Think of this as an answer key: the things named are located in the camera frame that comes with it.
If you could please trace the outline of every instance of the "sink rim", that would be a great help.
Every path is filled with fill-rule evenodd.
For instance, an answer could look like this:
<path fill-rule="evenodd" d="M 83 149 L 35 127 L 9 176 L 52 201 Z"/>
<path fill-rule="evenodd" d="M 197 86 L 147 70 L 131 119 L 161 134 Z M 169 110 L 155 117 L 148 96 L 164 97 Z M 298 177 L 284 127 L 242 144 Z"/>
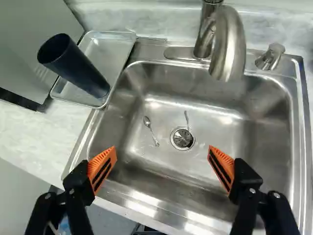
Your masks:
<path fill-rule="evenodd" d="M 260 51 L 256 50 L 248 50 L 247 54 L 252 55 L 252 56 L 257 56 L 258 53 L 262 53 Z M 291 136 L 291 143 L 293 144 L 291 150 L 292 150 L 292 160 L 295 162 L 297 159 L 295 156 L 298 156 L 298 153 L 300 154 L 300 163 L 299 164 L 292 164 L 293 166 L 298 165 L 297 169 L 294 167 L 292 174 L 294 175 L 296 172 L 301 172 L 299 175 L 299 180 L 300 183 L 298 186 L 294 186 L 295 182 L 292 183 L 293 187 L 291 187 L 290 190 L 293 190 L 293 194 L 291 194 L 291 205 L 293 212 L 295 214 L 295 217 L 298 218 L 298 226 L 300 228 L 301 234 L 306 234 L 304 232 L 309 232 L 311 231 L 311 224 L 310 221 L 312 220 L 312 195 L 311 195 L 311 189 L 312 186 L 310 184 L 310 175 L 311 175 L 311 166 L 312 166 L 312 141 L 311 141 L 311 132 L 307 131 L 311 129 L 311 124 L 310 124 L 310 113 L 309 113 L 309 104 L 308 104 L 308 94 L 307 94 L 307 88 L 306 88 L 306 82 L 305 82 L 305 75 L 304 75 L 304 69 L 303 69 L 303 63 L 302 63 L 302 58 L 299 56 L 293 56 L 293 55 L 284 55 L 284 58 L 289 59 L 295 64 L 295 67 L 298 68 L 296 71 L 297 77 L 293 78 L 296 82 L 297 86 L 297 91 L 288 91 L 288 95 L 291 98 L 292 105 L 294 105 L 298 111 L 298 114 L 295 113 L 294 109 L 291 110 L 291 116 L 292 116 L 292 122 L 297 121 L 298 123 L 298 128 L 295 128 L 294 125 L 292 127 L 292 136 Z M 135 58 L 132 58 L 128 66 L 132 66 L 135 63 L 142 63 L 142 62 L 148 62 L 148 63 L 165 63 L 169 65 L 177 65 L 177 66 L 185 66 L 188 63 L 186 62 L 173 62 L 173 61 L 168 61 L 164 58 L 157 58 L 157 59 L 151 59 L 151 58 L 140 58 L 140 56 L 137 56 Z M 192 64 L 192 67 L 199 67 L 203 68 L 201 65 L 197 64 Z M 258 71 L 258 70 L 253 70 L 248 68 L 245 71 L 246 75 L 252 75 L 252 76 L 261 76 L 264 78 L 269 78 L 273 79 L 275 82 L 278 81 L 278 84 L 282 86 L 282 88 L 285 88 L 285 83 L 280 83 L 279 81 L 284 80 L 284 79 L 290 79 L 290 77 L 281 77 L 275 74 L 272 74 L 269 71 Z M 88 156 L 88 149 L 89 149 L 89 144 L 92 142 L 92 137 L 90 135 L 93 135 L 96 130 L 97 123 L 101 120 L 102 115 L 104 114 L 103 111 L 100 110 L 92 110 L 86 124 L 82 130 L 82 133 L 80 137 L 77 140 L 77 143 L 74 147 L 74 150 L 70 156 L 70 159 L 68 161 L 68 164 L 63 172 L 63 176 L 65 177 L 69 172 L 70 169 L 73 169 L 73 167 L 78 163 L 78 160 L 82 160 L 82 155 L 83 156 Z M 151 209 L 157 208 L 158 212 L 159 210 L 162 210 L 161 208 L 157 206 L 153 206 L 151 204 L 148 204 L 147 202 L 143 201 L 138 201 L 137 199 L 134 199 L 130 197 L 125 190 L 121 188 L 120 185 L 118 185 L 115 182 L 108 181 L 105 183 L 105 190 L 102 190 L 102 198 L 104 200 L 111 201 L 113 203 L 116 203 L 124 208 L 128 208 L 127 205 L 125 205 L 125 201 L 133 201 L 134 203 L 142 203 L 144 206 L 147 206 Z M 295 196 L 294 194 L 298 193 L 299 200 L 295 202 Z M 184 212 L 179 212 L 174 211 L 174 209 L 170 212 L 166 209 L 163 209 L 164 213 L 173 213 L 173 216 L 179 216 L 181 218 L 186 219 L 186 217 L 183 216 Z M 155 219 L 150 218 L 151 222 L 154 223 L 156 222 Z M 190 222 L 193 223 L 200 223 L 201 224 L 201 219 L 199 221 L 188 219 Z M 207 221 L 210 223 L 217 223 L 216 218 L 213 218 L 213 221 Z M 171 220 L 162 220 L 158 219 L 158 222 L 170 225 Z M 221 228 L 226 227 L 227 224 L 224 223 L 224 221 L 219 221 Z M 212 227 L 207 227 L 204 224 L 201 224 L 201 227 L 203 227 L 206 230 L 215 230 Z M 183 226 L 176 226 L 177 229 L 183 230 Z"/>

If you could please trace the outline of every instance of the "sink basin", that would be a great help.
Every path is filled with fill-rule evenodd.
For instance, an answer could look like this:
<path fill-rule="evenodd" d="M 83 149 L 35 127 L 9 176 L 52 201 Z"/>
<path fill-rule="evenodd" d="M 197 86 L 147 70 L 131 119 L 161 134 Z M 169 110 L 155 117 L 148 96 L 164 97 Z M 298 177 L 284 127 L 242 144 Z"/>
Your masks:
<path fill-rule="evenodd" d="M 91 112 L 65 174 L 115 145 L 118 162 L 99 197 L 178 234 L 227 234 L 237 207 L 207 161 L 210 144 L 244 159 L 263 177 L 263 192 L 287 196 L 302 234 L 311 229 L 305 223 L 312 215 L 306 180 L 312 155 L 301 57 L 284 55 L 275 71 L 260 71 L 254 60 L 262 52 L 248 51 L 245 75 L 224 83 L 209 76 L 208 64 L 166 60 L 168 47 L 136 44 L 109 105 Z M 179 130 L 191 136 L 187 146 L 174 139 Z M 261 220 L 254 234 L 265 234 Z"/>

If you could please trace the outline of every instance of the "spoon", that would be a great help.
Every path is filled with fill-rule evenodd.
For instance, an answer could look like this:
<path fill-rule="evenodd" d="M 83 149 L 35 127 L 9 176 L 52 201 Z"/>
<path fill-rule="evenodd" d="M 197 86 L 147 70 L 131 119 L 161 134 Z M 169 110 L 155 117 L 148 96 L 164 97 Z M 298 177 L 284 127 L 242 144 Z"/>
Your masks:
<path fill-rule="evenodd" d="M 152 128 L 151 128 L 151 121 L 150 121 L 150 119 L 149 119 L 147 116 L 145 116 L 145 117 L 143 118 L 143 123 L 145 124 L 146 127 L 148 127 L 148 128 L 150 129 L 150 131 L 151 131 L 151 133 L 152 133 L 153 141 L 155 142 L 156 147 L 159 147 L 160 144 L 159 144 L 159 142 L 157 141 L 156 136 L 155 136 L 155 134 L 154 134 L 153 131 L 152 131 Z"/>
<path fill-rule="evenodd" d="M 189 117 L 188 117 L 188 112 L 185 110 L 184 111 L 186 122 L 187 122 L 187 131 L 189 132 Z"/>

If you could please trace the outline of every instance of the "faucet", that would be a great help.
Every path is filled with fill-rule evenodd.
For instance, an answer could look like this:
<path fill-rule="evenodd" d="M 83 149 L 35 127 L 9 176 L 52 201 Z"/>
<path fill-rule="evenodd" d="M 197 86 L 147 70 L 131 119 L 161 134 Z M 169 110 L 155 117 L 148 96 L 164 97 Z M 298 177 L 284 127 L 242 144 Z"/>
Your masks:
<path fill-rule="evenodd" d="M 200 29 L 193 54 L 197 58 L 211 56 L 209 73 L 227 82 L 244 74 L 246 39 L 238 12 L 222 3 L 223 0 L 202 0 Z"/>

